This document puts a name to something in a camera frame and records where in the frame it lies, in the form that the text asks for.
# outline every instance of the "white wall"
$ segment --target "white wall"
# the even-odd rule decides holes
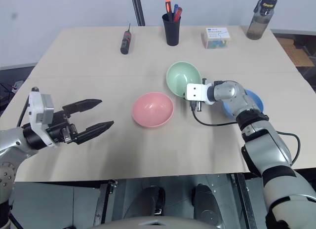
[[[165,0],[141,0],[146,25],[162,25]],[[249,25],[258,0],[171,0],[183,8],[181,25]],[[269,24],[316,33],[316,0],[278,0]]]
[[[0,0],[0,68],[38,62],[65,27],[129,22],[132,0]]]

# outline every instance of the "pen holder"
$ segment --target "pen holder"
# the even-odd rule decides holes
[[[166,33],[167,44],[171,46],[175,46],[179,43],[179,28],[181,17],[177,22],[169,21],[168,14],[164,14],[162,16],[164,31]]]

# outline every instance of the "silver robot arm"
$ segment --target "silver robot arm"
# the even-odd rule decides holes
[[[186,99],[228,104],[245,141],[241,153],[249,171],[263,178],[267,228],[315,228],[316,192],[292,169],[288,147],[244,88],[234,81],[188,84]]]
[[[38,89],[30,93],[26,103],[30,123],[0,131],[0,229],[10,227],[8,200],[20,164],[42,148],[56,147],[60,142],[82,144],[109,129],[113,121],[93,125],[81,133],[69,123],[71,114],[84,112],[101,102],[87,99],[54,113],[50,95],[40,94]]]

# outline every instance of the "white table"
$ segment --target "white table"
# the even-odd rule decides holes
[[[173,95],[165,84],[168,67],[179,60],[196,65],[203,77],[236,80],[256,92],[265,114],[278,131],[293,132],[302,142],[295,168],[315,167],[316,95],[297,72],[270,31],[252,41],[239,27],[228,27],[232,42],[226,49],[206,50],[203,27],[181,27],[180,43],[166,45],[161,27],[134,27],[129,55],[119,52],[124,28],[76,28],[63,31],[32,71],[0,118],[1,129],[14,127],[33,86],[52,95],[55,110],[86,98],[103,103],[73,114],[79,131],[114,120],[99,137],[82,145],[45,148],[24,161],[17,181],[84,181],[119,178],[247,172],[237,125],[206,127],[198,124],[189,103]],[[160,91],[175,104],[164,126],[146,129],[131,118],[134,101]],[[202,106],[204,122],[229,121],[221,103]],[[292,155],[296,140],[283,137]]]

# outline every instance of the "black screwdriver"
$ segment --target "black screwdriver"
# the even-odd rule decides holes
[[[120,51],[122,54],[126,55],[128,53],[130,39],[132,38],[132,34],[129,32],[130,23],[128,26],[128,30],[124,32],[122,45],[120,46]]]

